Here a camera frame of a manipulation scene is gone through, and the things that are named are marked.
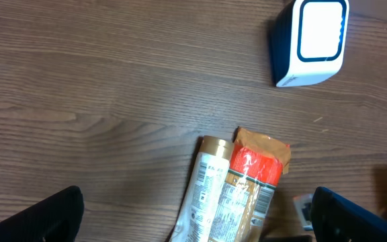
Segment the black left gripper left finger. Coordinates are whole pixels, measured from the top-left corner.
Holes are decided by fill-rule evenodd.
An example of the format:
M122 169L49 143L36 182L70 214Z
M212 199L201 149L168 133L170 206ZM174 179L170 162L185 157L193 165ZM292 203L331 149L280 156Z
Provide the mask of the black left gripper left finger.
M0 222L0 241L73 242L84 213L83 194L69 186Z

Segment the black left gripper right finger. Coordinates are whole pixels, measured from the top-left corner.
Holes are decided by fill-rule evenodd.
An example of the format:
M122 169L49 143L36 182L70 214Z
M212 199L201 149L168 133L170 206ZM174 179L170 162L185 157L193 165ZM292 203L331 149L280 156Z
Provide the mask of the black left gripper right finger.
M318 242L387 242L387 220L328 188L315 190L310 215Z

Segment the orange spaghetti pasta packet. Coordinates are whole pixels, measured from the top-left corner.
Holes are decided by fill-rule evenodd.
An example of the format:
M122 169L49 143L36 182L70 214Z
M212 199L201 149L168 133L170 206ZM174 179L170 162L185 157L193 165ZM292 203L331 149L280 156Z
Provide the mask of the orange spaghetti pasta packet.
M288 172L290 146L239 127L209 241L258 241L280 177Z

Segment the white gold-capped tube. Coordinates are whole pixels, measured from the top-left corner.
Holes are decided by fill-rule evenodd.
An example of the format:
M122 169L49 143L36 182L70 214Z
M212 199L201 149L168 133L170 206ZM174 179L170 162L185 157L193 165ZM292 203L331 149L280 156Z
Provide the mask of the white gold-capped tube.
M170 242L208 240L233 149L230 141L203 137Z

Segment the mint green wipes packet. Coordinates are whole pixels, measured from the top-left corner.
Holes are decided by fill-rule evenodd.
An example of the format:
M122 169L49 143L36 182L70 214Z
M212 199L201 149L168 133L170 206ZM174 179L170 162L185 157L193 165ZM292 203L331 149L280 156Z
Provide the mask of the mint green wipes packet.
M312 231L311 206L313 194L304 194L293 198L294 207L302 228L305 231Z

